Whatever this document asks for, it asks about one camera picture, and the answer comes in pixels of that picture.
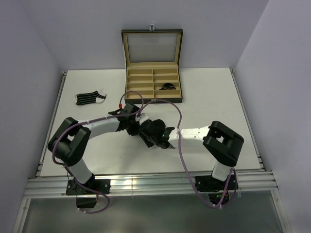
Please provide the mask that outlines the black sock thin white stripes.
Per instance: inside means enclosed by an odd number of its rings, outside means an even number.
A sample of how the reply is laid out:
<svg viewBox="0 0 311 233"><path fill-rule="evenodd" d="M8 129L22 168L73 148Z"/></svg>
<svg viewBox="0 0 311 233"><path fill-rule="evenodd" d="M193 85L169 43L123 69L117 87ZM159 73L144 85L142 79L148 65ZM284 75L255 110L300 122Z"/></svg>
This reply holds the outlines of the black sock thin white stripes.
<svg viewBox="0 0 311 233"><path fill-rule="evenodd" d="M160 90L175 90L176 87L172 83L164 83L161 87Z"/></svg>

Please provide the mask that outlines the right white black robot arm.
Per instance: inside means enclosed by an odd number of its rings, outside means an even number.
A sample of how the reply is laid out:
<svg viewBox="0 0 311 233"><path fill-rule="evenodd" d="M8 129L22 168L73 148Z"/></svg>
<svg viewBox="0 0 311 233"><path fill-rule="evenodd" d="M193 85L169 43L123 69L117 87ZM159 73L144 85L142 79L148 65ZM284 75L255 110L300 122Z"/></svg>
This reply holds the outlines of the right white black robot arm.
<svg viewBox="0 0 311 233"><path fill-rule="evenodd" d="M146 120L140 125L138 134L149 148L157 146L181 151L182 146L205 147L216 159L210 177L211 186L215 189L226 185L230 170L236 166L244 144L240 134L219 121L201 128L176 129L166 127L160 119Z"/></svg>

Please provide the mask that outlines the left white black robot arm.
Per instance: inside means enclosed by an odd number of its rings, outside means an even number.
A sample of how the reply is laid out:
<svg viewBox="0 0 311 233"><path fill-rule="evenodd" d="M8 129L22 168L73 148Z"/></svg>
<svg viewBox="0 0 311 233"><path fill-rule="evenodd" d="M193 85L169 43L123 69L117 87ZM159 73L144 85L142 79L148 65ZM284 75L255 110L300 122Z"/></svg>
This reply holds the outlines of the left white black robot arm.
<svg viewBox="0 0 311 233"><path fill-rule="evenodd" d="M105 133L127 130L131 136L137 135L139 119L134 114L107 115L90 121L66 118L48 143L48 150L60 164L78 181L77 188L84 194L94 190L94 174L86 166L83 155L90 139Z"/></svg>

